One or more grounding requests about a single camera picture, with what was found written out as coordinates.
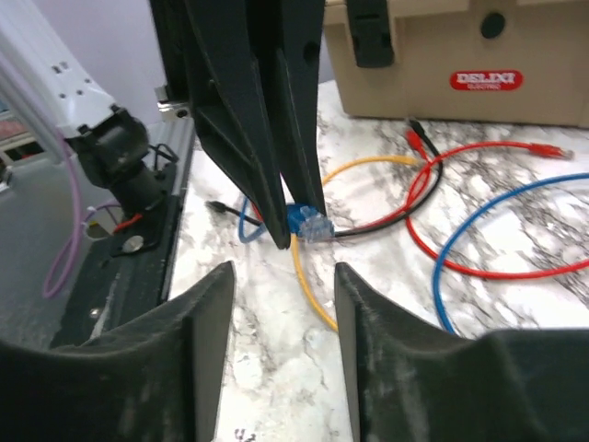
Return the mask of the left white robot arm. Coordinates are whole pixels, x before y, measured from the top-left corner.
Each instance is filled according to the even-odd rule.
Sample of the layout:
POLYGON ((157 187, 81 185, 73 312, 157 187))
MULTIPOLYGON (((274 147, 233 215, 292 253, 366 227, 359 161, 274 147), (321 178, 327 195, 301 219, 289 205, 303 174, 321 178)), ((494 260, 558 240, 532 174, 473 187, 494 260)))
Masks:
MULTIPOLYGON (((317 104, 320 1, 154 1, 167 75, 202 149, 289 247, 285 196, 323 210, 317 104)), ((162 204, 143 124, 76 60, 31 1, 1 5, 1 96, 49 144, 69 144, 90 182, 131 214, 162 204)))

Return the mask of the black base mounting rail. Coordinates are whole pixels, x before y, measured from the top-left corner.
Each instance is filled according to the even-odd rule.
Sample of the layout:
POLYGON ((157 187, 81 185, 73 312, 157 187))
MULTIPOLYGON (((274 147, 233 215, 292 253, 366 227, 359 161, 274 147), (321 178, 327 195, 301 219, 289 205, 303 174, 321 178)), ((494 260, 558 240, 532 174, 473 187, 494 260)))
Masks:
POLYGON ((167 205, 158 223, 140 221, 90 247, 51 348, 84 343, 167 299, 189 169, 181 160, 160 171, 167 205))

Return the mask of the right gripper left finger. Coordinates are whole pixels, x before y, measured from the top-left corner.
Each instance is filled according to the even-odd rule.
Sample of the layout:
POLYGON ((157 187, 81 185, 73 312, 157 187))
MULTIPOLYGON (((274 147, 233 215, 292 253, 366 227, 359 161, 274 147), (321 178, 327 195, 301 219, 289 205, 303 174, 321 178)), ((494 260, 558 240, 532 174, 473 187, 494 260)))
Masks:
POLYGON ((235 269, 79 346, 1 346, 5 441, 210 441, 235 269))

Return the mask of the tan plastic toolbox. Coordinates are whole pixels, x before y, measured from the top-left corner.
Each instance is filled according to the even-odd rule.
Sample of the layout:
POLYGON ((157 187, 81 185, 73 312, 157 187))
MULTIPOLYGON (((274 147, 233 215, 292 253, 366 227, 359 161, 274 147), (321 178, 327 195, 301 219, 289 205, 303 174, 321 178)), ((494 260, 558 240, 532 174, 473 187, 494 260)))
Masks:
POLYGON ((588 124, 584 1, 328 1, 323 30, 354 117, 588 124))

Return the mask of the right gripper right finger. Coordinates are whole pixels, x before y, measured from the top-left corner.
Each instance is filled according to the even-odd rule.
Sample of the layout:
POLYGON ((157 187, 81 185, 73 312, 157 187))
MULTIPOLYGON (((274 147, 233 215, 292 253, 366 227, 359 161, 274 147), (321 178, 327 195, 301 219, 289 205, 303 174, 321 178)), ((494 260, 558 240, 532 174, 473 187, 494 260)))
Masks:
POLYGON ((335 305, 356 441, 584 441, 588 333, 434 327, 335 268, 335 305))

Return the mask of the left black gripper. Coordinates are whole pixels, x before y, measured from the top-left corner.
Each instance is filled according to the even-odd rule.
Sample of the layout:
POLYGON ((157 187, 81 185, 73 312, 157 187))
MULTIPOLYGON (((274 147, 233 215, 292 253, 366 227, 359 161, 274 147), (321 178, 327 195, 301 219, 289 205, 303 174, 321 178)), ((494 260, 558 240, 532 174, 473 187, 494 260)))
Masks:
POLYGON ((317 153, 324 3, 149 5, 167 101, 208 123, 205 152, 258 208, 276 247, 288 248, 280 174, 297 203, 326 212, 317 153))

